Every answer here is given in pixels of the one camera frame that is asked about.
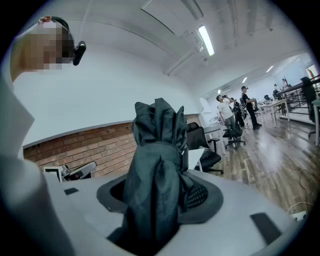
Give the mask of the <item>white table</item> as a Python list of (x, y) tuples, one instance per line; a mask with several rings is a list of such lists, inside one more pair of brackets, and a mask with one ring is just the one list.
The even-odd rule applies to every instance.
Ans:
[(203, 172), (200, 159), (204, 153), (205, 149), (193, 149), (188, 151), (188, 168), (194, 170), (196, 166), (199, 167), (199, 170)]

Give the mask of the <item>long white desk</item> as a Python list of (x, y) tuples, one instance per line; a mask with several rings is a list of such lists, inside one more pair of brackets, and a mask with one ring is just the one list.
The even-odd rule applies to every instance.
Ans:
[(277, 127), (277, 123), (276, 123), (276, 111), (275, 111), (275, 107), (277, 107), (277, 106), (282, 106), (282, 105), (284, 105), (284, 107), (285, 107), (284, 113), (285, 113), (286, 116), (287, 116), (287, 121), (290, 122), (289, 108), (288, 108), (287, 101), (286, 101), (285, 99), (276, 100), (276, 101), (273, 101), (272, 103), (269, 103), (269, 104), (259, 103), (257, 106), (258, 106), (260, 109), (263, 109), (265, 113), (267, 113), (267, 112), (266, 112), (266, 109), (271, 109), (271, 111), (272, 111), (273, 126), (276, 128), (276, 127)]

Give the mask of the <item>white power strip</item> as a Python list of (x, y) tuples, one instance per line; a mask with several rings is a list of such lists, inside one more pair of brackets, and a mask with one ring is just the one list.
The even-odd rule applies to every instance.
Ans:
[(299, 222), (299, 221), (304, 220), (307, 217), (307, 212), (306, 211), (297, 212), (297, 213), (292, 214), (291, 217), (295, 221)]

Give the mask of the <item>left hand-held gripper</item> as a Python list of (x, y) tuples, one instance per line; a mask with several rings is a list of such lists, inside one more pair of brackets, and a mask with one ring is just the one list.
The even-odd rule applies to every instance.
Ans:
[(95, 170), (97, 164), (95, 161), (70, 170), (66, 164), (59, 166), (44, 166), (43, 171), (56, 176), (60, 183), (67, 180), (82, 180), (91, 178), (91, 173)]

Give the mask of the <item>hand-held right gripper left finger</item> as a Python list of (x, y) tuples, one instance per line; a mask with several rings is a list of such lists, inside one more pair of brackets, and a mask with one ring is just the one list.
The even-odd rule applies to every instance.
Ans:
[(59, 182), (44, 174), (54, 211), (72, 245), (74, 256), (136, 256), (107, 237), (122, 225), (123, 214), (110, 212), (97, 199), (98, 188), (115, 175)]

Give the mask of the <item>ceiling tube light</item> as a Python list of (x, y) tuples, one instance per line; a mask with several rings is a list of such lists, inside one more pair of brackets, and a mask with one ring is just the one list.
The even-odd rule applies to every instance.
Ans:
[(201, 39), (202, 48), (207, 51), (210, 57), (213, 56), (215, 54), (215, 50), (206, 26), (202, 24), (196, 31)]

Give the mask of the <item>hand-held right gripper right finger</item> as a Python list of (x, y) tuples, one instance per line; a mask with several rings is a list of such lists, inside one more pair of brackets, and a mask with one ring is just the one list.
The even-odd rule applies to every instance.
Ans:
[[(188, 173), (216, 185), (223, 194), (222, 207), (206, 223), (181, 226), (156, 256), (277, 256), (294, 239), (297, 223), (256, 189), (197, 170)], [(266, 213), (281, 232), (270, 245), (250, 217), (257, 213)]]

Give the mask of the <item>black metal railing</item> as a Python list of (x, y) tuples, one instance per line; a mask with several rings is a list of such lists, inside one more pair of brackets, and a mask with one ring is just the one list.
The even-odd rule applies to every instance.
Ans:
[[(320, 74), (309, 80), (314, 89), (315, 98), (320, 100)], [(303, 82), (277, 92), (275, 95), (278, 100), (286, 100), (290, 120), (313, 124), (309, 118), (313, 108), (307, 103), (307, 97), (303, 94)]]

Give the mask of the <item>black mesh office chair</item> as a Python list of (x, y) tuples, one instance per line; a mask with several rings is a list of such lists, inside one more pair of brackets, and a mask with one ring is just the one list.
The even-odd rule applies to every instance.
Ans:
[(228, 143), (224, 146), (225, 149), (228, 148), (228, 146), (234, 145), (234, 148), (237, 149), (237, 145), (243, 143), (245, 146), (247, 143), (241, 139), (243, 131), (241, 127), (241, 111), (236, 110), (234, 116), (231, 116), (225, 120), (225, 126), (226, 129), (224, 135), (222, 136), (223, 138), (228, 139)]

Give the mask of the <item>black umbrella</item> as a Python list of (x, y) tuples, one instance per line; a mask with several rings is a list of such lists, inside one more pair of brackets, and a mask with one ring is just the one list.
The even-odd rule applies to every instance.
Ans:
[(122, 199), (128, 249), (156, 254), (177, 232), (179, 215), (205, 202), (204, 187), (185, 175), (188, 169), (184, 108), (175, 111), (164, 99), (137, 102), (132, 132), (136, 150)]

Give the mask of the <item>person's white shirt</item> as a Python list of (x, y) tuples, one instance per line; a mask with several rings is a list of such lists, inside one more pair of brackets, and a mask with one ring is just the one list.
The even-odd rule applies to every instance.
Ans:
[(76, 256), (43, 173), (20, 157), (33, 121), (0, 75), (0, 235), (14, 255)]

